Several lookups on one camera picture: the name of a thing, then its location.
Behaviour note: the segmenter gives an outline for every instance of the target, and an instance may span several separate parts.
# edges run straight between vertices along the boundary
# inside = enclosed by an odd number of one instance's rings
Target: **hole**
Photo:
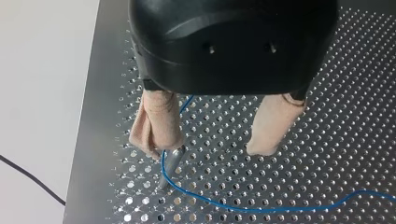
[[[197,187],[197,184],[195,182],[192,182],[189,184],[190,189],[195,189]]]
[[[163,221],[165,219],[165,216],[163,214],[160,214],[157,216],[159,221]]]
[[[269,215],[265,215],[263,219],[264,219],[264,221],[270,221],[271,217]]]
[[[247,203],[248,203],[248,205],[254,205],[254,199],[249,199],[248,201],[247,201]]]
[[[263,200],[262,200],[262,205],[268,206],[268,204],[269,204],[268,200],[266,200],[266,199],[263,199]]]
[[[267,186],[264,185],[264,184],[262,184],[262,185],[260,186],[260,189],[261,189],[261,190],[267,190]]]
[[[215,46],[213,46],[211,43],[206,42],[202,45],[202,48],[204,49],[204,51],[209,52],[209,54],[214,54],[216,52],[216,48]]]
[[[276,45],[273,42],[265,43],[263,49],[268,53],[276,53]]]
[[[175,214],[174,215],[174,221],[180,221],[180,220],[181,220],[180,214]]]
[[[181,204],[181,199],[178,198],[178,197],[175,198],[175,199],[174,199],[174,203],[177,204],[177,205]]]
[[[241,203],[241,200],[239,200],[239,199],[233,200],[233,204],[235,204],[235,205],[239,205],[240,203]]]
[[[227,219],[227,215],[223,214],[223,215],[220,216],[220,220],[221,221],[225,221],[226,219]]]
[[[205,221],[211,221],[212,220],[212,215],[206,214],[205,215]]]
[[[134,199],[132,197],[129,197],[125,200],[126,204],[132,204],[134,202]]]
[[[132,220],[131,214],[127,214],[127,215],[124,216],[124,221],[129,222],[131,220]]]
[[[142,203],[143,203],[143,204],[148,204],[148,203],[149,203],[149,198],[148,198],[148,197],[144,198],[144,199],[142,200]]]
[[[197,200],[195,198],[189,199],[189,204],[191,204],[191,205],[195,205],[196,202],[197,202]]]
[[[241,221],[242,220],[242,216],[241,215],[236,215],[235,216],[235,221]]]
[[[181,173],[181,168],[177,167],[176,170],[175,170],[175,173],[177,173],[179,175]]]
[[[160,199],[158,200],[158,203],[159,203],[159,204],[164,204],[164,203],[165,203],[165,198],[160,198]]]
[[[149,220],[149,215],[143,214],[143,216],[140,218],[143,222],[147,222]]]
[[[248,217],[248,219],[250,221],[256,221],[256,216],[255,215],[251,215],[251,216]]]
[[[225,184],[224,183],[219,184],[219,189],[225,189]]]
[[[197,219],[197,216],[195,214],[190,215],[190,221],[195,221]]]

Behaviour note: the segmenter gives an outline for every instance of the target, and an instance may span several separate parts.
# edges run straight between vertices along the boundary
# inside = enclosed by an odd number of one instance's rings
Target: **beige fabric leg covering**
[[[177,149],[183,145],[179,128],[178,102],[169,91],[143,91],[139,111],[129,141],[154,160],[157,149]]]
[[[265,96],[253,121],[247,154],[273,155],[283,136],[304,112],[305,107],[304,101],[296,101],[290,94]]]

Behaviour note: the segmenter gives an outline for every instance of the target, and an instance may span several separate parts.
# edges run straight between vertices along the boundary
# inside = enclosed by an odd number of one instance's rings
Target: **perforated metal plate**
[[[335,39],[308,93],[308,108],[275,156],[248,156],[245,152],[262,96],[197,96],[182,114],[188,151],[173,180],[212,200],[246,208],[331,204],[356,189],[396,195],[395,23],[394,16],[341,9]],[[106,112],[117,117],[108,126],[117,130],[107,134],[115,134],[115,141],[112,138],[109,143],[114,147],[108,150],[112,158],[99,161],[103,165],[116,163],[112,169],[101,168],[106,191],[111,194],[96,202],[103,211],[96,212],[96,220],[118,224],[396,223],[396,204],[369,195],[357,196],[330,211],[243,214],[171,188],[156,190],[159,163],[128,143],[143,86],[129,31],[122,36],[125,49],[120,66],[126,69],[113,75],[115,81],[108,83],[109,87],[103,86],[119,94],[112,105],[118,108],[113,108],[112,114]],[[186,96],[180,96],[181,104],[185,100]],[[71,185],[78,179],[77,171],[73,174]],[[75,195],[85,197],[81,192],[92,191],[96,189],[80,191],[68,199],[77,201]]]

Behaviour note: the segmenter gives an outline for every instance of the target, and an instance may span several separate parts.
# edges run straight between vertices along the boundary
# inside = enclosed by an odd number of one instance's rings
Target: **screw hole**
[[[273,42],[265,43],[263,48],[265,52],[276,53],[276,45]]]
[[[214,53],[216,53],[216,48],[215,48],[215,46],[212,45],[212,44],[209,43],[209,42],[204,43],[204,44],[202,45],[202,48],[204,49],[204,51],[209,52],[209,54],[214,54]]]

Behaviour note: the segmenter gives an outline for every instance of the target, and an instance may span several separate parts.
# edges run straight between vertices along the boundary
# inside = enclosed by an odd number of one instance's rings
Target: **perforated aluminum platform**
[[[105,5],[111,13],[124,8]],[[88,80],[87,89],[95,85],[96,91],[86,93],[84,109],[91,113],[83,110],[65,223],[396,223],[396,204],[369,195],[330,211],[243,214],[172,188],[156,190],[159,163],[128,143],[142,83],[126,14],[118,18],[124,29],[114,44],[123,50],[108,51],[119,55],[109,58],[106,71],[93,71],[108,77]],[[246,208],[331,204],[356,189],[396,195],[395,28],[394,16],[341,8],[308,108],[273,157],[245,152],[262,96],[197,96],[182,114],[188,151],[173,180]],[[180,96],[181,104],[185,100]]]

